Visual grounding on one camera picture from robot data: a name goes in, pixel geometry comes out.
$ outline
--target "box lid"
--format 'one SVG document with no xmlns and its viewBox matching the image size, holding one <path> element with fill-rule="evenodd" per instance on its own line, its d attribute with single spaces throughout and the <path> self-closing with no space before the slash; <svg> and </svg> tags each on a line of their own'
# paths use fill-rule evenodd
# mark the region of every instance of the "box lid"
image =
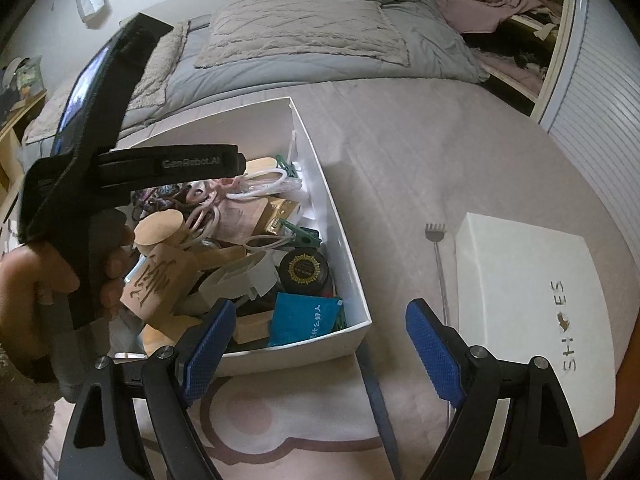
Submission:
<svg viewBox="0 0 640 480">
<path fill-rule="evenodd" d="M 456 235 L 460 335 L 495 357 L 551 363 L 578 434 L 613 415 L 613 341 L 584 238 L 468 213 Z"/>
</svg>

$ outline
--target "finger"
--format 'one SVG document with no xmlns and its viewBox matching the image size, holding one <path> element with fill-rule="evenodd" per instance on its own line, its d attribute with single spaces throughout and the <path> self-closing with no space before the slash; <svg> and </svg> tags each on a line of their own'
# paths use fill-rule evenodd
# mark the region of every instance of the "finger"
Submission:
<svg viewBox="0 0 640 480">
<path fill-rule="evenodd" d="M 119 303 L 123 288 L 121 280 L 111 280 L 105 283 L 100 290 L 102 305 L 109 308 Z"/>
<path fill-rule="evenodd" d="M 80 281 L 71 266 L 52 245 L 45 242 L 19 247 L 2 261 L 2 278 L 11 288 L 34 290 L 36 283 L 44 283 L 52 290 L 69 294 Z"/>
<path fill-rule="evenodd" d="M 116 304 L 113 304 L 111 306 L 106 306 L 104 308 L 104 313 L 107 315 L 110 321 L 113 321 L 114 319 L 116 319 L 116 316 L 120 313 L 120 305 L 121 303 L 118 302 Z"/>
<path fill-rule="evenodd" d="M 114 280 L 123 275 L 126 267 L 129 263 L 129 257 L 124 249 L 117 248 L 107 258 L 107 263 L 104 266 L 104 272 L 107 278 Z"/>
<path fill-rule="evenodd" d="M 124 226 L 124 232 L 122 233 L 122 238 L 120 239 L 120 246 L 124 247 L 126 245 L 131 245 L 133 240 L 136 239 L 136 235 L 133 233 L 133 229 L 128 225 Z"/>
</svg>

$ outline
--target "pillow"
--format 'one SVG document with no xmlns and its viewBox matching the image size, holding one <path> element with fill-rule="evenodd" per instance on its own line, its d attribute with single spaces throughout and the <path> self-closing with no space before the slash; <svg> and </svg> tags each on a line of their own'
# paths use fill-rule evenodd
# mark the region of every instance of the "pillow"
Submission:
<svg viewBox="0 0 640 480">
<path fill-rule="evenodd" d="M 136 85 L 127 110 L 162 106 L 166 100 L 166 85 L 178 64 L 187 40 L 188 23 L 178 23 L 174 30 L 165 34 L 151 53 L 142 79 Z M 47 99 L 44 108 L 24 131 L 24 145 L 37 142 L 56 134 L 66 101 L 73 89 L 77 75 L 63 82 Z"/>
<path fill-rule="evenodd" d="M 180 55 L 187 42 L 188 30 L 189 22 L 180 22 L 173 30 L 160 38 L 146 64 L 142 79 L 133 91 L 127 110 L 164 104 L 166 85 L 178 65 Z"/>
<path fill-rule="evenodd" d="M 217 10 L 196 68 L 276 54 L 341 54 L 409 64 L 402 36 L 365 0 L 241 0 Z"/>
</svg>

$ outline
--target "hand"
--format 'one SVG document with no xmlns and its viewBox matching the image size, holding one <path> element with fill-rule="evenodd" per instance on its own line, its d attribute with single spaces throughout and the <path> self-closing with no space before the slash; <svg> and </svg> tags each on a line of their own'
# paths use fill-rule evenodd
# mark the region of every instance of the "hand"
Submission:
<svg viewBox="0 0 640 480">
<path fill-rule="evenodd" d="M 133 232 L 127 228 L 121 245 L 132 241 Z M 104 270 L 111 281 L 100 290 L 100 302 L 111 319 L 120 308 L 122 277 L 127 264 L 123 249 L 113 251 L 105 262 Z M 46 242 L 18 247 L 0 262 L 0 344 L 19 369 L 28 368 L 33 360 L 48 353 L 42 329 L 34 315 L 37 285 L 64 294 L 79 286 L 71 266 Z"/>
</svg>

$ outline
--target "white box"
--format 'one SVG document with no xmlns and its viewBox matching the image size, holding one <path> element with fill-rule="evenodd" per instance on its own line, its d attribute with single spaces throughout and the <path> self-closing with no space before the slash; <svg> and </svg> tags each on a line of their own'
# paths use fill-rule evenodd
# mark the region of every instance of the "white box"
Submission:
<svg viewBox="0 0 640 480">
<path fill-rule="evenodd" d="M 609 316 L 584 239 L 468 213 L 456 235 L 460 335 L 496 358 L 551 363 L 580 436 L 613 415 Z M 500 401 L 478 470 L 491 469 L 507 402 Z"/>
<path fill-rule="evenodd" d="M 290 98 L 263 101 L 199 115 L 196 120 L 183 123 L 179 123 L 179 117 L 170 118 L 169 124 L 173 126 L 169 129 L 162 130 L 162 123 L 155 124 L 150 128 L 151 137 L 136 142 L 135 139 L 147 134 L 138 132 L 118 147 L 237 144 L 247 160 L 276 154 L 287 156 L 290 152 L 291 160 L 302 167 L 304 187 L 310 196 L 310 202 L 303 204 L 303 219 L 299 225 L 320 232 L 337 294 L 344 300 L 348 326 L 308 341 L 225 354 L 216 374 L 232 376 L 277 370 L 354 353 L 371 325 L 371 317 L 334 199 L 293 101 Z"/>
</svg>

